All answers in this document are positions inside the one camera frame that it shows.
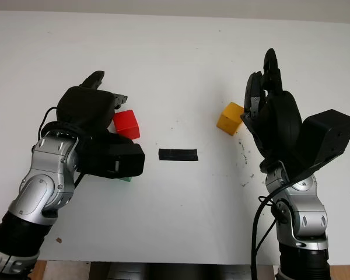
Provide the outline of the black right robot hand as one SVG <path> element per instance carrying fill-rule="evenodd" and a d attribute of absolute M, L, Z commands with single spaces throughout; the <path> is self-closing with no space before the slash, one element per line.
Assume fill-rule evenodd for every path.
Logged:
<path fill-rule="evenodd" d="M 296 146 L 302 119 L 293 95 L 283 90 L 275 50 L 267 50 L 263 71 L 252 73 L 244 95 L 241 119 L 251 132 L 264 160 L 260 170 L 284 162 Z"/>

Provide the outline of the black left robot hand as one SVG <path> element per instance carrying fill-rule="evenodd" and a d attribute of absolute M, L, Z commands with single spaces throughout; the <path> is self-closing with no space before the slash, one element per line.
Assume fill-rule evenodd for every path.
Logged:
<path fill-rule="evenodd" d="M 89 133 L 105 131 L 128 97 L 99 90 L 104 71 L 95 71 L 80 85 L 70 87 L 57 104 L 57 120 Z"/>

